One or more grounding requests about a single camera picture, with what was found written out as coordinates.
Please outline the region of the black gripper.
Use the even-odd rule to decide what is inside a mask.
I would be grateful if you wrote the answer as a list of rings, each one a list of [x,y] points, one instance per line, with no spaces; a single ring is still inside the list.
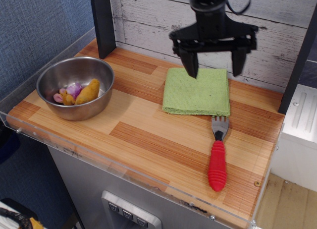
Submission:
[[[173,31],[173,51],[181,58],[189,76],[197,78],[200,52],[232,52],[233,76],[243,71],[247,53],[257,48],[258,27],[236,22],[225,13],[228,0],[190,0],[196,23]]]

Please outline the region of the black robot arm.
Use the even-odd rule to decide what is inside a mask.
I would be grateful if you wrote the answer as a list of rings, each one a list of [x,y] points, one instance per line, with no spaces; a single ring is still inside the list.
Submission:
[[[198,75],[198,53],[231,52],[233,75],[242,73],[246,56],[257,48],[258,26],[230,19],[228,0],[190,0],[196,23],[173,31],[173,52],[181,58],[189,76]]]

